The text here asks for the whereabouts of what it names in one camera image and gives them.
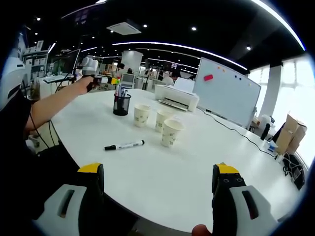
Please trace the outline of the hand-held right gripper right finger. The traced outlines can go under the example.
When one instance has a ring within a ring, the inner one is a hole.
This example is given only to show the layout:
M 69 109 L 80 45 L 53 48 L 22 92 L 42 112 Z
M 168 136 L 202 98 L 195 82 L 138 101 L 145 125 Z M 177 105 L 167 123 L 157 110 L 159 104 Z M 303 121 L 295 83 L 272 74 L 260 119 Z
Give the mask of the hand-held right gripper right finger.
M 214 236 L 267 236 L 278 225 L 267 199 L 234 167 L 213 166 L 212 192 Z

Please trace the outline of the person's left hand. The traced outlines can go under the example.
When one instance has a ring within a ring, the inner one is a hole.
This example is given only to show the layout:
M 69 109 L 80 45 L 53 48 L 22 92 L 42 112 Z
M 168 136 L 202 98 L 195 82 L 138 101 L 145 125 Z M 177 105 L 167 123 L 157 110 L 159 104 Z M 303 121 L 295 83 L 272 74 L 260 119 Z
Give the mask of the person's left hand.
M 86 78 L 86 77 L 92 77 L 93 78 L 93 81 L 90 82 L 87 86 L 86 86 L 86 89 L 87 89 L 87 92 L 90 92 L 93 88 L 97 87 L 100 85 L 101 83 L 101 78 L 99 77 L 96 77 L 95 75 L 83 75 L 82 78 Z

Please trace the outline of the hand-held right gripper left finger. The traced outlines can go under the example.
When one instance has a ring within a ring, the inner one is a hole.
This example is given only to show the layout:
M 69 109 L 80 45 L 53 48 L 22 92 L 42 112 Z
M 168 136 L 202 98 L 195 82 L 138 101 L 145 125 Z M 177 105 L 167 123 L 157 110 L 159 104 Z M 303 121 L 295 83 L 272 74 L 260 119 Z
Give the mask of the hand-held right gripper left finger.
M 104 220 L 104 169 L 100 163 L 80 168 L 62 185 L 33 221 L 45 236 L 99 236 Z

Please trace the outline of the person's right hand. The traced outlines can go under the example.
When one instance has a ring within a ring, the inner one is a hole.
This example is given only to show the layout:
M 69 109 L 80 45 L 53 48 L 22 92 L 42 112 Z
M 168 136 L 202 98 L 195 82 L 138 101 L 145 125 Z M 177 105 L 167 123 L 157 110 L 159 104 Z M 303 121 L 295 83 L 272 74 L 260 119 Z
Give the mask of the person's right hand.
M 207 229 L 207 227 L 203 224 L 196 225 L 192 232 L 192 236 L 212 236 L 212 233 Z

